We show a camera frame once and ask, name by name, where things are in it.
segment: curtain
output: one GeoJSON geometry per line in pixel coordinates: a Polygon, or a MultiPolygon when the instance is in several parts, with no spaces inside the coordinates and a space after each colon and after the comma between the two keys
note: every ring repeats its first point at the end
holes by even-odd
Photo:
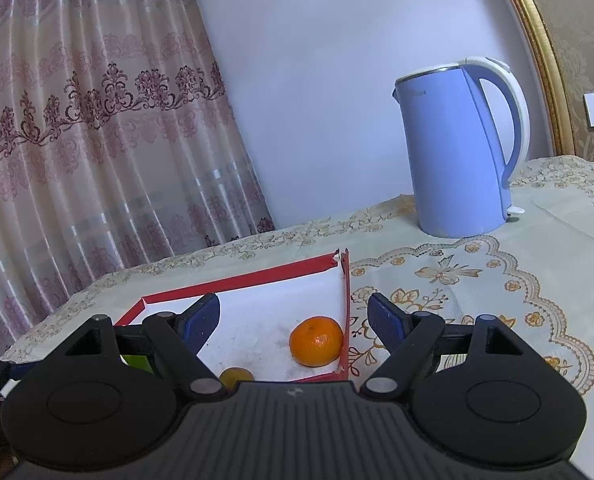
{"type": "Polygon", "coordinates": [[[195,0],[0,0],[0,354],[108,272],[273,228],[195,0]]]}

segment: kettle lid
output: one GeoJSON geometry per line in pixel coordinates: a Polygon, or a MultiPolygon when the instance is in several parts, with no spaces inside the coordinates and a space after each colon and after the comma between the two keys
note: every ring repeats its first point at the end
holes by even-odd
{"type": "Polygon", "coordinates": [[[395,85],[398,85],[399,83],[407,79],[412,79],[413,77],[432,74],[434,72],[444,72],[445,70],[452,70],[453,68],[458,68],[459,66],[461,66],[459,63],[446,63],[443,65],[427,66],[426,68],[421,68],[419,70],[411,72],[410,74],[401,76],[399,79],[397,79],[397,81],[395,81],[395,85]]]}

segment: red and white tray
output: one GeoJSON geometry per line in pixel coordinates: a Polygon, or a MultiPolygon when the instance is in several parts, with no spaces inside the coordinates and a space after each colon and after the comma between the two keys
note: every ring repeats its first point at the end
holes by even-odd
{"type": "Polygon", "coordinates": [[[198,357],[216,375],[230,367],[258,381],[345,381],[348,378],[350,279],[348,251],[142,297],[117,325],[152,314],[180,314],[204,294],[219,297],[219,325],[198,357]],[[308,368],[290,355],[290,332],[313,316],[328,316],[344,331],[340,358],[308,368]]]}

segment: floral tablecloth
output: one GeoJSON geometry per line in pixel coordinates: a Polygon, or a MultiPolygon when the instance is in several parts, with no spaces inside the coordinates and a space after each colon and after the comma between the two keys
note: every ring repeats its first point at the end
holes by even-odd
{"type": "MultiPolygon", "coordinates": [[[[43,358],[92,314],[116,321],[147,294],[348,248],[353,380],[364,381],[387,356],[366,320],[366,300],[376,290],[401,309],[429,310],[448,322],[495,314],[584,396],[588,420],[573,461],[594,479],[594,163],[574,156],[530,161],[512,196],[526,213],[488,235],[426,235],[416,226],[413,197],[400,196],[352,216],[115,272],[75,294],[4,358],[43,358]]],[[[461,360],[452,356],[443,366],[461,360]]]]}

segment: electric kettle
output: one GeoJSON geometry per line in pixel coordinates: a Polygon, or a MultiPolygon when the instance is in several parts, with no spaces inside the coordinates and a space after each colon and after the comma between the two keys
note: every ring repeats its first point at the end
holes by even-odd
{"type": "Polygon", "coordinates": [[[510,67],[489,57],[426,68],[397,80],[420,228],[463,238],[497,229],[512,214],[509,183],[530,142],[528,105],[510,67]],[[514,147],[508,164],[481,80],[510,107],[514,147]]]}

